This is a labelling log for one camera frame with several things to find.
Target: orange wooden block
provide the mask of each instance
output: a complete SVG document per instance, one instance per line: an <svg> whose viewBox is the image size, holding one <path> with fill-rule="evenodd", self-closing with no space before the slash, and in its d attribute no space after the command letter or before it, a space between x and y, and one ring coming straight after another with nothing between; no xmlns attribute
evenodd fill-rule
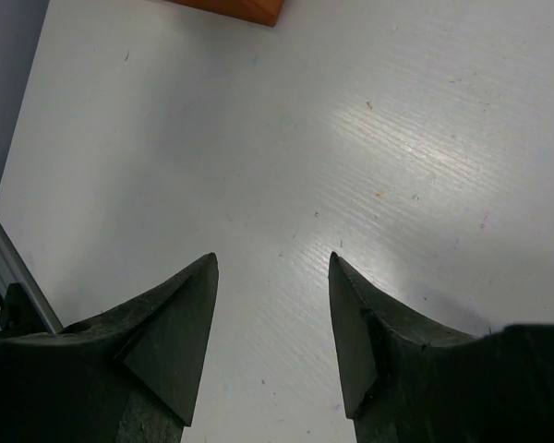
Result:
<svg viewBox="0 0 554 443"><path fill-rule="evenodd" d="M169 0L224 16L275 26L283 0Z"/></svg>

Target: white tabletop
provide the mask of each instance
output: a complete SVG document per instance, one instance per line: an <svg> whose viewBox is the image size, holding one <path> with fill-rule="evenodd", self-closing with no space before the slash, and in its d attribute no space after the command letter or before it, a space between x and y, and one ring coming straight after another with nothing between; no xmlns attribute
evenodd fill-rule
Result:
<svg viewBox="0 0 554 443"><path fill-rule="evenodd" d="M63 322L207 252L194 442L351 442L338 251L475 334L554 321L554 0L51 0L0 220Z"/></svg>

